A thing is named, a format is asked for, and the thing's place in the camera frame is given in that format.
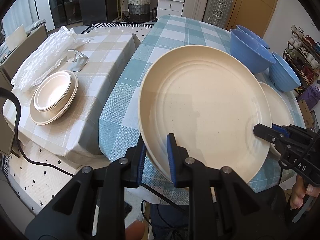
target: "human hand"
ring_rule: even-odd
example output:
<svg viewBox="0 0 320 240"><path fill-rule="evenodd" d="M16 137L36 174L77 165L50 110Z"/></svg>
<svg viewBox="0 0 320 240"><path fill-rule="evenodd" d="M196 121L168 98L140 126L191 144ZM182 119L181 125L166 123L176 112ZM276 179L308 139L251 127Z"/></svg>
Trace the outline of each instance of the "human hand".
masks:
<svg viewBox="0 0 320 240"><path fill-rule="evenodd" d="M293 209L301 208L303 205L303 198L306 194L312 197L318 197L319 193L320 187L313 187L309 184L306 189L303 185L303 178L300 175L297 175L296 183L292 187L290 206Z"/></svg>
<svg viewBox="0 0 320 240"><path fill-rule="evenodd" d="M125 229L125 240L141 240L144 235L144 224L136 220Z"/></svg>

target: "water bottle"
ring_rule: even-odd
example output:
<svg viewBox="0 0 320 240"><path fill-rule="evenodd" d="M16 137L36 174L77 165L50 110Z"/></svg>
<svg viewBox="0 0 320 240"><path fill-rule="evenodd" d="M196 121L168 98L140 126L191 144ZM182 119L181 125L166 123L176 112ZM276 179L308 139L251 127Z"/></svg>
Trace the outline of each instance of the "water bottle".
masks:
<svg viewBox="0 0 320 240"><path fill-rule="evenodd" d="M152 9L151 21L152 21L152 22L156 22L156 21L157 21L157 8L156 8L156 7L154 7L154 8Z"/></svg>

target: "glass door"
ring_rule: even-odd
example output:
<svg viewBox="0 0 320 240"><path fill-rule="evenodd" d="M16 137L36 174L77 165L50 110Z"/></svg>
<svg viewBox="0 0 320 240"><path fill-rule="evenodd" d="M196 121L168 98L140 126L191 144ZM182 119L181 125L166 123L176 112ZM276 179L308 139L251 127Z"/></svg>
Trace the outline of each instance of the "glass door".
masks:
<svg viewBox="0 0 320 240"><path fill-rule="evenodd" d="M67 25L66 13L63 0L49 0L52 19L55 28Z"/></svg>
<svg viewBox="0 0 320 240"><path fill-rule="evenodd" d="M79 0L63 0L67 18L67 24L81 22Z"/></svg>

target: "woven basket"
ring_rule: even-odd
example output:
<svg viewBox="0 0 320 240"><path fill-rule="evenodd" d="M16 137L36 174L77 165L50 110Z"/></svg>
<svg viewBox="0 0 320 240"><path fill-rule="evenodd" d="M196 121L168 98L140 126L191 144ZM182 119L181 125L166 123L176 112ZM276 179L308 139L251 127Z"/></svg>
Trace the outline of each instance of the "woven basket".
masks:
<svg viewBox="0 0 320 240"><path fill-rule="evenodd" d="M132 22L150 21L151 0L128 0L129 17Z"/></svg>

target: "suitcase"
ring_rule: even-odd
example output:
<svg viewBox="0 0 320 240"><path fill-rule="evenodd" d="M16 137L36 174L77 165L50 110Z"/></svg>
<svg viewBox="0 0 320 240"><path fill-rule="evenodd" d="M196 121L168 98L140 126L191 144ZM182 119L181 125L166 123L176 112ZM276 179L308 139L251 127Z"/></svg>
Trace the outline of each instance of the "suitcase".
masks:
<svg viewBox="0 0 320 240"><path fill-rule="evenodd" d="M207 0L184 0L182 16L201 21Z"/></svg>
<svg viewBox="0 0 320 240"><path fill-rule="evenodd" d="M232 0L208 0L202 21L224 28L231 5Z"/></svg>

